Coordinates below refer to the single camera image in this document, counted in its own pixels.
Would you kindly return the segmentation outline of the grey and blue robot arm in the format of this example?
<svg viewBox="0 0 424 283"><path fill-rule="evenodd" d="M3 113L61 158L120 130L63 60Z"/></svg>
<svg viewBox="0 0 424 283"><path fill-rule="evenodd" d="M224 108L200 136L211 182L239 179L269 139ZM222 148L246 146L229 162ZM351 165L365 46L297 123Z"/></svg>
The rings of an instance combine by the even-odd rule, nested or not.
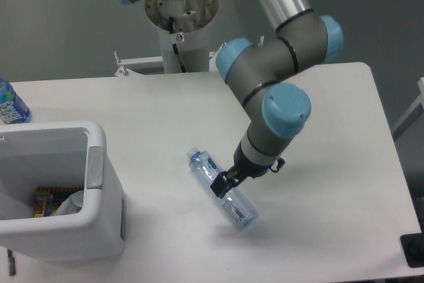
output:
<svg viewBox="0 0 424 283"><path fill-rule="evenodd" d="M164 71L204 72L209 68L205 31L217 14L218 0L119 0L145 2L146 15L160 37ZM318 16L308 0L259 0L276 37L255 45L245 38L229 41L215 65L250 124L234 154L234 164L211 185L223 197L246 178L284 164L281 153L302 130L311 112L307 94L288 78L336 56L343 32L330 16Z"/></svg>

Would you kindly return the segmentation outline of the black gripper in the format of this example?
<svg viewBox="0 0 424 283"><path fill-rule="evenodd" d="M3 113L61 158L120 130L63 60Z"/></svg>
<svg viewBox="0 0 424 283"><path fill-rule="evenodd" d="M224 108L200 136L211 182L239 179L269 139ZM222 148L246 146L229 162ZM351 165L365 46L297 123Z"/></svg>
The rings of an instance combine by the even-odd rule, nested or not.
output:
<svg viewBox="0 0 424 283"><path fill-rule="evenodd" d="M277 173L285 163L283 158L277 156L270 164L256 164L248 159L239 144L235 150L233 167L218 173L210 188L217 197L224 197L248 177L258 178L267 172Z"/></svg>

